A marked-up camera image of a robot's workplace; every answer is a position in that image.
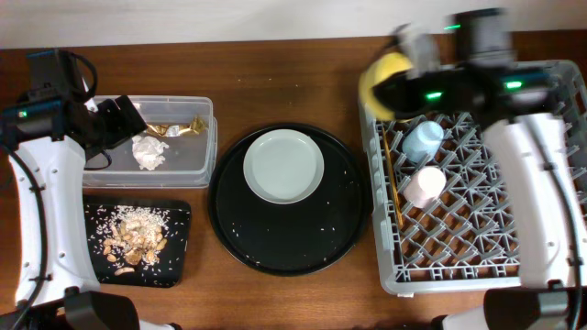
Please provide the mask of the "yellow bowl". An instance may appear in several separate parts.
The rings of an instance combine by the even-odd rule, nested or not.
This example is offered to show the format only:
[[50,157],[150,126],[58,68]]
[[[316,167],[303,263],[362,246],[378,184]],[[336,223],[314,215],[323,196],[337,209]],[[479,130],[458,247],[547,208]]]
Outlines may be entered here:
[[382,55],[372,63],[359,78],[358,99],[362,109],[377,120],[394,121],[395,110],[378,101],[373,88],[396,73],[408,72],[412,68],[412,62],[399,52]]

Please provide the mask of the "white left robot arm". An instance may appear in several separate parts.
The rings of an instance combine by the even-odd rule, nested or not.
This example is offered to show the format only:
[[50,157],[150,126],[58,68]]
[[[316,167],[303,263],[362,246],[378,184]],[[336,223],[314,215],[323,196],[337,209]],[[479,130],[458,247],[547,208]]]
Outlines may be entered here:
[[87,246],[83,172],[87,160],[146,130],[125,95],[96,104],[81,55],[53,49],[27,56],[31,86],[1,113],[1,149],[18,192],[21,266],[4,329],[152,329],[127,297],[104,293]]

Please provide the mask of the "white napkin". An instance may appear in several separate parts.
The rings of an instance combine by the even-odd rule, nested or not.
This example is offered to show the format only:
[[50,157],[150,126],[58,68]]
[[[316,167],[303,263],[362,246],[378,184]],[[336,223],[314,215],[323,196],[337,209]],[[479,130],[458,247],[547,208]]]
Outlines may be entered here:
[[169,148],[155,137],[135,136],[132,138],[132,154],[141,170],[154,171],[164,161],[163,152]]

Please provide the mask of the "pink cup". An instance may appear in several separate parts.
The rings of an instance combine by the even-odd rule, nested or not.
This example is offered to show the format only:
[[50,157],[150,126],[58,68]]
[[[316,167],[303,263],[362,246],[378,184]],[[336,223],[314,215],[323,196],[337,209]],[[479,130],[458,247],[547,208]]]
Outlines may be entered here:
[[416,172],[404,189],[407,202],[417,208],[424,208],[441,195],[447,178],[441,169],[426,166]]

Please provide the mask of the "light blue cup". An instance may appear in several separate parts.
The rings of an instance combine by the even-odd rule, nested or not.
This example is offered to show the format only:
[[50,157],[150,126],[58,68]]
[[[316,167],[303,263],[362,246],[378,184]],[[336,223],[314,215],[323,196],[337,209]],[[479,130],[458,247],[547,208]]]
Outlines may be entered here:
[[402,152],[413,163],[431,160],[436,156],[443,140],[442,126],[434,121],[425,121],[405,137]]

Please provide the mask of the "food scraps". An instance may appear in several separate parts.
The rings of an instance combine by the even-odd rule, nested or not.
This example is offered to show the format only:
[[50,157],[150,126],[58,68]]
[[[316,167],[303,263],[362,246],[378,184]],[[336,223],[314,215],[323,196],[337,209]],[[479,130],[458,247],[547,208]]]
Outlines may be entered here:
[[95,263],[105,263],[103,278],[138,275],[159,277],[175,270],[179,260],[172,244],[185,242],[183,221],[173,221],[169,209],[88,204],[85,209],[87,242]]

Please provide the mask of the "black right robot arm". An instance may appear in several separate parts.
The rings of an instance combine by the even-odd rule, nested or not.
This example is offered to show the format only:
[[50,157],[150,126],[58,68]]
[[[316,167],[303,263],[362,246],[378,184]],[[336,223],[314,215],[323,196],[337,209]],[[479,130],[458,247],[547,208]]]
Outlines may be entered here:
[[538,67],[519,68],[501,8],[453,17],[457,64],[434,69],[398,39],[359,79],[361,106],[382,121],[470,114],[495,157],[519,239],[517,288],[491,289],[479,308],[442,315],[436,329],[582,329],[586,224],[571,177],[556,91]]

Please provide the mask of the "light grey plate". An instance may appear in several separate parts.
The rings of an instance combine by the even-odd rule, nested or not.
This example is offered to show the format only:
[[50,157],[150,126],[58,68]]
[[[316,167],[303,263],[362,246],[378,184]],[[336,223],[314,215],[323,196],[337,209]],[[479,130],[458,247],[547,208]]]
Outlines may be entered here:
[[295,204],[321,183],[325,158],[309,135],[293,129],[273,129],[256,137],[243,160],[246,184],[262,200]]

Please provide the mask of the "gold snack wrapper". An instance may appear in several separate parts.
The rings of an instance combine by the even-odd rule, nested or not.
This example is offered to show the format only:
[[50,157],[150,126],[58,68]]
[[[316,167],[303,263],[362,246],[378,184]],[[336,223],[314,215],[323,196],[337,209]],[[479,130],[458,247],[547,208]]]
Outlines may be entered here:
[[199,135],[208,129],[208,124],[199,115],[195,116],[189,124],[177,125],[152,125],[147,124],[146,132],[150,135],[162,138],[178,138],[182,136]]

